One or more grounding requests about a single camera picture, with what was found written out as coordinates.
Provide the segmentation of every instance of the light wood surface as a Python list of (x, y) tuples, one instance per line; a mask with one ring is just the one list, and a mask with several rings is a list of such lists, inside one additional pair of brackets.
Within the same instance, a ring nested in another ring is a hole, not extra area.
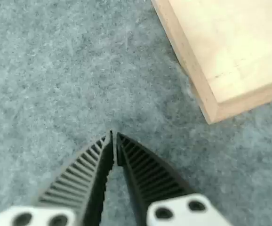
[(272, 0), (152, 0), (208, 123), (272, 101)]

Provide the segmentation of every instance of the bolt hole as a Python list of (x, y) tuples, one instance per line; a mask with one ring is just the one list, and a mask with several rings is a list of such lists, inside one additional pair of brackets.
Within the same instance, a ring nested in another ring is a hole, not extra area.
[(199, 201), (191, 201), (188, 206), (192, 211), (204, 211), (206, 209), (204, 204)]
[(155, 214), (158, 219), (170, 219), (173, 217), (173, 213), (165, 207), (158, 208)]
[(32, 215), (30, 213), (21, 213), (15, 218), (13, 226), (26, 226), (30, 223), (31, 220)]
[(49, 223), (49, 226), (66, 226), (68, 218), (65, 215), (57, 215), (53, 217)]

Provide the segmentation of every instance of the gray carpet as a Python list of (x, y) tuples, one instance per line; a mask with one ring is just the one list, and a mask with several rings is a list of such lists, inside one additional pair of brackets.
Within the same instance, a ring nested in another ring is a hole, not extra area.
[[(234, 225), (272, 225), (272, 103), (207, 125), (149, 0), (0, 0), (0, 211), (108, 129)], [(135, 225), (119, 168), (101, 225)]]

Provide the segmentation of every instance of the wood edge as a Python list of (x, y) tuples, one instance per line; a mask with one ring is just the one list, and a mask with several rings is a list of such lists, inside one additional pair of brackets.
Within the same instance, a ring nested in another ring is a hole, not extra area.
[(218, 102), (202, 71), (169, 0), (152, 0), (175, 54), (193, 82), (193, 92), (208, 124), (216, 122)]
[(218, 112), (213, 122), (231, 118), (272, 101), (272, 84), (252, 91), (240, 97), (219, 103)]

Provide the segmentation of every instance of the wooden block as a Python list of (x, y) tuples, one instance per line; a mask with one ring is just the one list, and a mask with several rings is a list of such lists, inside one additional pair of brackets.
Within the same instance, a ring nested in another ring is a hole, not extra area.
[(272, 0), (152, 0), (208, 123), (272, 101)]

